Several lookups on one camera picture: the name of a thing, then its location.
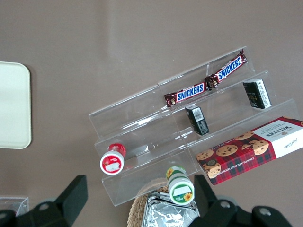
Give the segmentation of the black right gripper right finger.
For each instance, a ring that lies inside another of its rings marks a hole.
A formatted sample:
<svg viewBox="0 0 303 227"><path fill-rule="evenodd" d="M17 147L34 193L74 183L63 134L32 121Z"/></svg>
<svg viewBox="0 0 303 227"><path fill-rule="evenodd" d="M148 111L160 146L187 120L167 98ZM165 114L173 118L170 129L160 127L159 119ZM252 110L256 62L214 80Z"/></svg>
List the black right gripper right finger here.
<svg viewBox="0 0 303 227"><path fill-rule="evenodd" d="M200 216L190 224L191 227L236 227L234 203L227 199L218 199L206 178L195 175L195 202Z"/></svg>

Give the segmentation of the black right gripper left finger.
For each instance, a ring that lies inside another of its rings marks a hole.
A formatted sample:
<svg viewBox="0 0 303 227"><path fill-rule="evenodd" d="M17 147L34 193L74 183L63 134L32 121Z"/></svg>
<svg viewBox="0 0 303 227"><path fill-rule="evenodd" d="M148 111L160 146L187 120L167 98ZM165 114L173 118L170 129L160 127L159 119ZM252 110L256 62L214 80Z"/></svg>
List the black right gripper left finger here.
<svg viewBox="0 0 303 227"><path fill-rule="evenodd" d="M30 212L32 227L71 227L88 200L87 177L78 175L54 201Z"/></svg>

